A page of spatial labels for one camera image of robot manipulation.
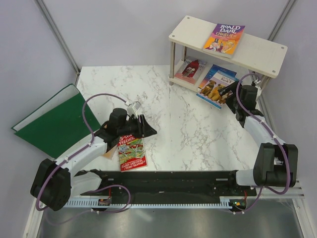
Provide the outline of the Jane Eyre book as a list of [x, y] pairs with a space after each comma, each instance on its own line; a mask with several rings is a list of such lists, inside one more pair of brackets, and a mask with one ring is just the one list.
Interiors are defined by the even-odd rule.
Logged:
[[208, 73], [206, 74], [206, 76], [204, 77], [204, 79], [202, 80], [202, 82], [200, 83], [200, 85], [198, 86], [198, 91], [201, 90], [209, 82], [213, 75], [217, 73], [219, 70], [232, 77], [235, 77], [237, 74], [237, 72], [235, 71], [213, 64]]

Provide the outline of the Why Do Dogs Bark book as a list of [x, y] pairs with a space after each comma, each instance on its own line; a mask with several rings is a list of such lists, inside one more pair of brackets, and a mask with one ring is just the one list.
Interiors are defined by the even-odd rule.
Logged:
[[232, 95], [232, 91], [220, 95], [219, 90], [231, 85], [237, 81], [237, 78], [230, 76], [218, 70], [212, 77], [209, 77], [207, 82], [198, 89], [196, 94], [200, 99], [210, 103], [214, 107], [221, 109], [225, 104], [226, 99]]

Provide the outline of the Charlie Chocolate Factory book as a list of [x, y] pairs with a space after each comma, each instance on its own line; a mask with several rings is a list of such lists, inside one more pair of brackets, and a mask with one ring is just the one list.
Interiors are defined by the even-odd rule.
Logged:
[[244, 29], [245, 25], [218, 23], [203, 46], [203, 52], [231, 59]]

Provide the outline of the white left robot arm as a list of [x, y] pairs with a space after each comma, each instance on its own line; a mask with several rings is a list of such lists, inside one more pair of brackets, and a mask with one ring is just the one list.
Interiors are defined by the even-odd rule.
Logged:
[[98, 195], [103, 195], [109, 188], [106, 180], [91, 172], [81, 176], [77, 173], [95, 158], [115, 147], [123, 136], [146, 138], [156, 134], [157, 131], [133, 105], [127, 109], [115, 108], [108, 121], [94, 132], [92, 142], [55, 161], [43, 160], [35, 175], [30, 193], [37, 202], [44, 203], [54, 211], [60, 210], [71, 197], [89, 189]]

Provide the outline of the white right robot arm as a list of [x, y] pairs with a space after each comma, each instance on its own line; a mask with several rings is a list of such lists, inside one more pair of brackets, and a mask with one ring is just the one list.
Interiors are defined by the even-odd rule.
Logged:
[[228, 192], [238, 195], [245, 186], [293, 187], [296, 184], [298, 148], [276, 136], [261, 111], [256, 109], [257, 88], [236, 81], [218, 92], [226, 97], [225, 103], [259, 147], [254, 167], [235, 171], [235, 178], [227, 182]]

